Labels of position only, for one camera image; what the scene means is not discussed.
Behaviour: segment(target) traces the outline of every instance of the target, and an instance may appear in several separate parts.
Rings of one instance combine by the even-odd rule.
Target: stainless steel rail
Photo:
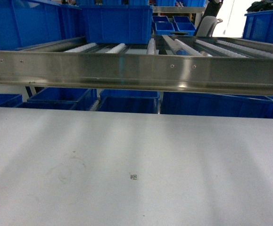
[[[154,38],[157,51],[170,50],[163,37]],[[223,40],[273,54],[273,45],[246,40],[171,39],[204,56],[213,52],[202,50],[197,39],[216,46]],[[247,58],[204,56],[0,51],[0,84],[273,95],[273,59],[250,53]]]

